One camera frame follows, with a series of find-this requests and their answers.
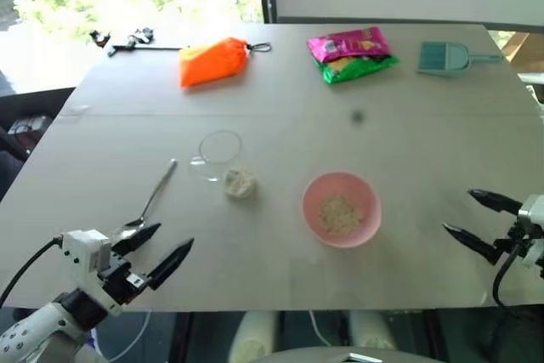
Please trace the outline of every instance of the teal dustpan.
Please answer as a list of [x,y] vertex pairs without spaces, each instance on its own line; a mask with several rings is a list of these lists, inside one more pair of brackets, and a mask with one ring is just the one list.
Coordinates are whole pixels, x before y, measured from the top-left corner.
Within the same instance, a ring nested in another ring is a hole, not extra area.
[[500,63],[502,54],[470,54],[461,43],[424,42],[417,70],[442,77],[461,77],[472,63]]

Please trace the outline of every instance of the pink bowl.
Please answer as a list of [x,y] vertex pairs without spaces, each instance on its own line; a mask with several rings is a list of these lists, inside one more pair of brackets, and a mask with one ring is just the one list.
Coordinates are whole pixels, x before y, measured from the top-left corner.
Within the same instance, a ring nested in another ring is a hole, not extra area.
[[[329,234],[319,218],[321,202],[328,196],[342,195],[364,214],[359,228],[348,236]],[[312,181],[304,192],[303,212],[306,223],[317,237],[333,247],[357,247],[369,241],[382,223],[382,205],[372,187],[350,173],[326,173]]]

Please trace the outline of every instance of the spoon handle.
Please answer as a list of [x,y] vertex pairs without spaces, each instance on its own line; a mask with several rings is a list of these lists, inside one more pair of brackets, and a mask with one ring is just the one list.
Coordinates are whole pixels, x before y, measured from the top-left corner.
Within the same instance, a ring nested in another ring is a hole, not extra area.
[[150,208],[150,205],[153,202],[153,199],[155,199],[155,196],[157,195],[157,193],[162,189],[164,184],[168,181],[168,179],[170,178],[170,175],[172,175],[173,170],[176,168],[176,166],[178,166],[178,161],[176,161],[175,159],[172,159],[170,161],[170,165],[168,166],[166,173],[164,173],[158,185],[153,190],[153,193],[151,193],[150,198],[145,203],[144,211],[142,212],[140,216],[141,219],[145,218],[145,214],[147,213],[147,210]]

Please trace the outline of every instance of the table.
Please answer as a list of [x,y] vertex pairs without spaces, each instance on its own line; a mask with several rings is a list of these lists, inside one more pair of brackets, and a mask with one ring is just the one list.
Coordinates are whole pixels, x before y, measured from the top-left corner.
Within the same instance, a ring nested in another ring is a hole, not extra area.
[[[415,73],[422,40],[462,41],[498,52],[482,26],[383,25],[401,63],[328,86],[305,40],[350,25],[225,28],[221,34],[274,50],[251,56],[238,77],[184,94],[176,52],[118,53],[87,75],[0,204],[0,276],[5,283],[51,235],[111,232],[134,219],[176,157],[157,202],[163,226],[131,260],[143,271],[188,237],[195,245],[157,292],[131,308],[161,310],[411,309],[490,304],[496,268],[447,235],[442,221],[492,241],[512,217],[466,190],[519,200],[542,190],[542,124],[507,63],[451,80]],[[187,42],[173,33],[168,43]],[[157,33],[157,43],[161,42]],[[354,110],[364,121],[351,121]],[[188,170],[201,139],[218,129],[242,138],[258,176],[255,199],[232,202]],[[301,198],[316,176],[357,173],[382,199],[382,227],[362,247],[317,241]],[[70,289],[59,251],[46,254],[8,304],[37,307]],[[544,300],[538,270],[515,264],[506,303]]]

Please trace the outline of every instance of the orange bag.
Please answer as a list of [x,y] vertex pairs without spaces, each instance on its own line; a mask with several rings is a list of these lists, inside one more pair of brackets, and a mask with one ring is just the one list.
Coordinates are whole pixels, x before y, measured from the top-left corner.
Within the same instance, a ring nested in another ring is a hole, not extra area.
[[244,40],[227,37],[206,47],[179,50],[182,87],[233,76],[246,68],[247,51],[270,51],[270,43],[251,46]]

